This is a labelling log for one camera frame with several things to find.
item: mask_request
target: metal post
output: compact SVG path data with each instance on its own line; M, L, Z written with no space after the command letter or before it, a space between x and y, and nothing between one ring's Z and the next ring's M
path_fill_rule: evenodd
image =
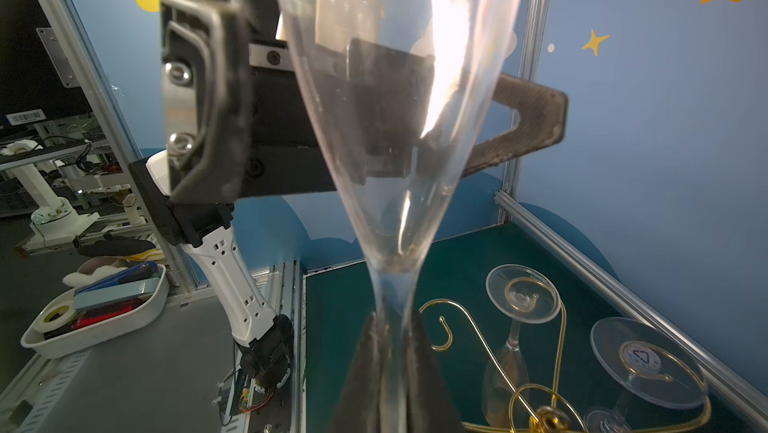
M64 54L67 55L72 70L80 82L91 108L93 108L94 116L98 120L101 130L104 131L120 167L125 173L128 173L129 163L141 158L141 153L120 113L120 107L109 93L109 81L101 70L101 65L98 63L93 47L80 23L80 17L74 9L72 0L38 1L56 32L58 42L61 44ZM143 200L137 191L134 191L134 194L136 194L139 205L146 215L148 210ZM167 244L153 224L152 227L174 272L173 279L178 282L179 287L184 292L191 293L196 289L196 286L190 274L190 267L184 261L183 252L178 247Z
M547 7L549 0L528 0L528 19L525 23L525 35L523 37L523 50L520 57L520 72L518 76L523 80L532 82L536 79L538 71L538 58L542 53L542 40L544 39L544 24L547 21ZM504 164L504 183L502 191L515 197L518 183L520 182L520 169L522 158L509 160ZM507 223L511 217L503 208L498 212L498 222Z

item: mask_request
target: masking tape roll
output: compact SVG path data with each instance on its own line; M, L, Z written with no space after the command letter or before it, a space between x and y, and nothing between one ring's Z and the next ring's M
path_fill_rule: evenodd
M48 307L42 315L38 316L32 328L40 333L52 332L71 322L76 314L77 311L74 309L72 300L57 303Z

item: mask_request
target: green table surface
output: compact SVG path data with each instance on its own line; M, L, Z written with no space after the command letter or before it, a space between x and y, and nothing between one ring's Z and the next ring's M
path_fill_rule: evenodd
M511 320L491 303L485 293L485 277L494 267L505 263L526 265L546 275L567 308L559 392L580 414L596 405L611 408L623 387L595 358L589 335L595 322L620 313L519 227L508 223L434 243L418 279L414 305L419 307L434 298L452 299L464 305L496 350L506 340ZM373 310L373 292L364 263L306 279L308 433L325 430L362 324ZM451 327L454 342L448 351L434 354L454 405L464 421L485 425L480 391L488 357L466 317L450 305L434 305L424 313L423 320L434 344L446 341L446 333L437 321L440 315L445 316ZM542 325L522 326L520 345L531 382L552 387L559 331L559 315ZM531 395L530 401L536 405L549 403L543 393L533 391ZM754 431L728 404L713 395L710 399L712 419L697 431ZM699 412L700 409L665 409L633 396L627 421L635 429L648 428L693 419Z

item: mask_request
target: metal bolt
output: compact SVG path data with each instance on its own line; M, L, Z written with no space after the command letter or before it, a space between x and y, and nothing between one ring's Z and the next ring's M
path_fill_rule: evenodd
M274 50L270 51L266 54L266 60L275 66L280 64L280 53L275 52Z
M168 138L168 148L176 154L186 153L193 144L194 136L188 133L174 133Z
M168 62L165 64L165 74L171 83L180 87L189 86L192 83L192 70L181 62Z

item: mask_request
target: gray floor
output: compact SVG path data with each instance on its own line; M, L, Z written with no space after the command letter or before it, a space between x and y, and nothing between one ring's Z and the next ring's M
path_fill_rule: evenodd
M74 252L24 259L13 247L30 234L29 217L0 219L0 391L34 354L19 343L24 331L48 302L68 290L64 275L88 260Z
M216 297L167 306L143 329L96 345L40 431L217 433L211 401L232 346Z

